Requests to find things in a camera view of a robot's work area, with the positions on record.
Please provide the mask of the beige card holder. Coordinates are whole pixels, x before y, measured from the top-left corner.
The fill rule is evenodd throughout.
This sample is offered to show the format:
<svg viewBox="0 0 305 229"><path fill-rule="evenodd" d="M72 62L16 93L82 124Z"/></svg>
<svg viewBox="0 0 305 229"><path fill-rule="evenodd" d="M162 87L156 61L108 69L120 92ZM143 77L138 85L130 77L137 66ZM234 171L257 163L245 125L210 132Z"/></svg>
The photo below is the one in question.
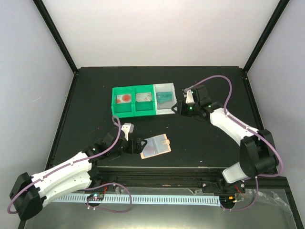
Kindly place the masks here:
<svg viewBox="0 0 305 229"><path fill-rule="evenodd" d="M146 145L140 153L141 159L162 155L171 152L170 140L166 134L146 138Z"/></svg>

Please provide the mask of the white bin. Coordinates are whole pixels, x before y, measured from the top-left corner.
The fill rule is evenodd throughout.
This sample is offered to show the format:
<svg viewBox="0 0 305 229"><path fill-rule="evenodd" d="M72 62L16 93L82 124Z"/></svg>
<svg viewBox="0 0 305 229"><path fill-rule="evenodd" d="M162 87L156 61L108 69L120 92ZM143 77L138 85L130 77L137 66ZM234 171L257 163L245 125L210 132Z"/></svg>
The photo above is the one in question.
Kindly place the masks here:
<svg viewBox="0 0 305 229"><path fill-rule="evenodd" d="M173 83L160 83L153 85L154 90L154 100L155 100L155 111L156 115L170 115L174 114L171 110L171 107L177 103L176 95L175 95L175 87ZM172 92L172 104L161 106L157 104L156 93L157 92Z"/></svg>

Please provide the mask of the teal VIP card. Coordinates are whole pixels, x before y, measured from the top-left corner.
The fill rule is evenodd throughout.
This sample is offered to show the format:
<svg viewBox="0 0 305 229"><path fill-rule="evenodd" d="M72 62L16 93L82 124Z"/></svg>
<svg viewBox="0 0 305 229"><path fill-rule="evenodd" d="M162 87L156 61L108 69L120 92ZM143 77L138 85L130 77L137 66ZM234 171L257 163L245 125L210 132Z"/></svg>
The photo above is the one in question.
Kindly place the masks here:
<svg viewBox="0 0 305 229"><path fill-rule="evenodd" d="M157 92L157 100L172 100L172 92Z"/></svg>
<svg viewBox="0 0 305 229"><path fill-rule="evenodd" d="M172 100L157 100L157 104L161 106L166 106L172 104Z"/></svg>

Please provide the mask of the green bin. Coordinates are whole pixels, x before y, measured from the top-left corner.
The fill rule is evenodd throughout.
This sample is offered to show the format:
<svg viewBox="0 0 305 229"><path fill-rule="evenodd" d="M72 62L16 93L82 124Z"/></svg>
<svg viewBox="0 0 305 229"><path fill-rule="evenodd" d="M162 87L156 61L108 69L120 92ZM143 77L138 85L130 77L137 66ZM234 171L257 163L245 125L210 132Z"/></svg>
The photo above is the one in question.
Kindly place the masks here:
<svg viewBox="0 0 305 229"><path fill-rule="evenodd" d="M134 116L156 115L154 88L152 84L133 86Z"/></svg>
<svg viewBox="0 0 305 229"><path fill-rule="evenodd" d="M116 95L118 94L131 94L132 102L126 104L117 104ZM112 114L119 118L133 117L134 116L133 101L134 101L134 96L133 96L132 86L114 87L112 89Z"/></svg>

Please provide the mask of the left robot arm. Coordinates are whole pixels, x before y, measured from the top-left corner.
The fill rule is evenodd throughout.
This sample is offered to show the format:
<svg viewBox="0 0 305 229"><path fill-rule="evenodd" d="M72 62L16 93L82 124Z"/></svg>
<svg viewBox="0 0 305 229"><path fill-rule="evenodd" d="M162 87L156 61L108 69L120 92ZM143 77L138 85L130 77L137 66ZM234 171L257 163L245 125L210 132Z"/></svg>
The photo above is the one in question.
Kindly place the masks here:
<svg viewBox="0 0 305 229"><path fill-rule="evenodd" d="M117 183L103 183L96 167L99 160L121 154L139 154L147 145L142 138L129 138L129 131L114 129L105 138L78 152L67 161L43 172L19 175L10 192L8 214L20 220L36 216L52 201L75 191L94 191Z"/></svg>

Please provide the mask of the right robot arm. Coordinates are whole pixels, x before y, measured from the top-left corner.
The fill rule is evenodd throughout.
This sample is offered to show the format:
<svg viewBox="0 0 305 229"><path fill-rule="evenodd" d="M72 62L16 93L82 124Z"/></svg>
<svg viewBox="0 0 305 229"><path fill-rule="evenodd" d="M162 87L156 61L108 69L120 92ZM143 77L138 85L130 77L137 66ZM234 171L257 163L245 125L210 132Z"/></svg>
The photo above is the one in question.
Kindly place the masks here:
<svg viewBox="0 0 305 229"><path fill-rule="evenodd" d="M185 101L178 101L172 111L182 116L203 118L225 132L240 147L239 161L223 170L222 177L216 181L221 192L228 192L237 181L281 175L277 167L282 165L282 161L270 131L247 125L226 112L222 104L217 102L201 106L199 103L187 104Z"/></svg>

